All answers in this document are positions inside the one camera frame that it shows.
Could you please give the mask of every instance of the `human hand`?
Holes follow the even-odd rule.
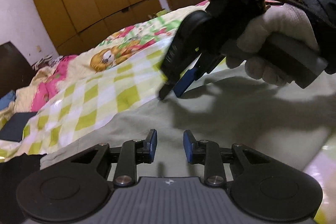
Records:
[[[304,11],[285,4],[271,6],[264,14],[252,19],[245,31],[238,37],[237,46],[248,53],[260,50],[272,32],[280,32],[305,43],[314,51],[319,51],[314,31]],[[229,68],[238,67],[243,60],[228,55],[226,64]],[[253,56],[245,63],[245,71],[253,79],[263,79],[266,83],[278,86],[291,82],[291,77],[279,68],[271,66],[267,61],[258,56]]]

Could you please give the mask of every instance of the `white logo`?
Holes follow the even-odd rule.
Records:
[[[167,183],[168,185],[173,184],[175,181],[172,179],[166,180],[165,183]]]

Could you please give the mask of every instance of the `circular cover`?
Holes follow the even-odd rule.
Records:
[[[22,211],[35,220],[69,222],[97,211],[109,193],[96,170],[70,163],[31,174],[19,184],[16,198]]]
[[[231,197],[245,212],[267,221],[297,221],[316,213],[322,189],[312,177],[296,169],[254,165],[238,176]]]

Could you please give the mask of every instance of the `gray fabric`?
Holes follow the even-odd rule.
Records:
[[[336,78],[323,73],[302,90],[295,83],[268,85],[246,76],[243,66],[207,75],[178,99],[153,99],[136,110],[118,113],[104,127],[41,159],[50,166],[97,143],[121,146],[158,133],[154,163],[138,165],[139,176],[203,176],[203,167],[188,165],[184,130],[197,140],[221,147],[240,142],[302,170],[335,127]]]

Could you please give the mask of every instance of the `black sleeve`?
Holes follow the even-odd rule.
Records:
[[[317,14],[336,25],[336,0],[301,0]],[[321,56],[329,65],[325,69],[328,74],[336,73],[336,29],[307,15],[312,25],[317,43],[320,46]]]

